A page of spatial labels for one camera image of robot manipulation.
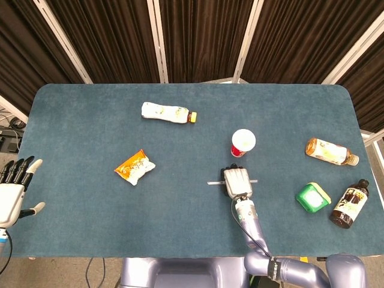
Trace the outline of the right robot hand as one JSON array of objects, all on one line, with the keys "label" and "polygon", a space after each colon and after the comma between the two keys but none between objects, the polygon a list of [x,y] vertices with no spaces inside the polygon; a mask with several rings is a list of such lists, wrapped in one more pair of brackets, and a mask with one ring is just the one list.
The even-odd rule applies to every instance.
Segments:
[{"label": "right robot hand", "polygon": [[231,166],[220,170],[221,180],[224,182],[222,192],[225,196],[233,199],[236,196],[245,194],[251,197],[253,188],[246,168],[233,163]]}]

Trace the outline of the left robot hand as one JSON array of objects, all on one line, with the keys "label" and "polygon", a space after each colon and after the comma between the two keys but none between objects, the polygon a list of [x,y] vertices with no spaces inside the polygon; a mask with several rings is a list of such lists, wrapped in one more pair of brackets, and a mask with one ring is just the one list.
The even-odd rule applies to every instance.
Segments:
[{"label": "left robot hand", "polygon": [[1,169],[1,228],[13,226],[18,219],[36,215],[46,205],[36,204],[33,208],[22,209],[26,191],[43,160],[34,160],[34,156],[17,161],[9,161]]}]

